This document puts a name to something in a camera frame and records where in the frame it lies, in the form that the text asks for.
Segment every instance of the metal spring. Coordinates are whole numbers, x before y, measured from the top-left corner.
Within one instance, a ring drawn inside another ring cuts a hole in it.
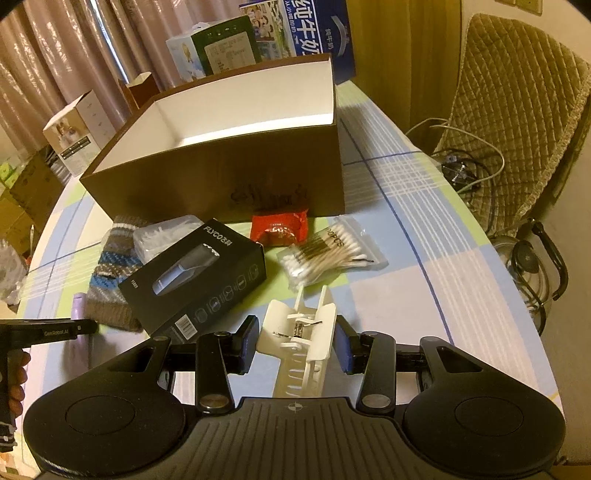
[[[303,333],[304,333],[304,323],[303,322],[296,322],[294,325],[294,337],[301,338]]]

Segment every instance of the red snack packet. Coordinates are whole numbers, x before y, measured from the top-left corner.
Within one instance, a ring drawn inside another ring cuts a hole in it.
[[[265,247],[299,244],[308,236],[308,210],[273,215],[253,215],[251,240]]]

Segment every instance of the black product box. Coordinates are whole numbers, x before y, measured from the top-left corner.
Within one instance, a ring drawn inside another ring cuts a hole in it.
[[[190,343],[266,277],[262,245],[210,220],[119,288],[150,336]]]

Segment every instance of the finger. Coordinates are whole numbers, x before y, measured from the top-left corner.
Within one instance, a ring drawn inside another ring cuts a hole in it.
[[[10,406],[10,411],[15,414],[15,416],[22,415],[22,404],[19,401],[9,399],[8,405]]]
[[[25,369],[23,367],[18,368],[16,377],[17,385],[22,385],[27,381],[27,372],[25,372]]]
[[[25,399],[25,390],[20,385],[11,386],[10,398],[16,401],[23,401]]]
[[[30,361],[31,361],[31,354],[29,352],[23,352],[22,353],[21,366],[24,367],[25,365],[28,365],[28,363]]]

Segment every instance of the quilted chair cushion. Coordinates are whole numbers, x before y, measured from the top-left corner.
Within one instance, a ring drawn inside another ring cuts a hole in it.
[[[505,156],[505,170],[495,178],[489,234],[511,229],[535,205],[573,138],[591,90],[590,73],[587,62],[538,28],[485,14],[470,20],[449,125],[487,140]],[[444,148],[469,151],[491,172],[501,165],[494,150],[465,134],[444,130],[437,150]],[[490,182],[471,195],[470,208],[485,228]]]

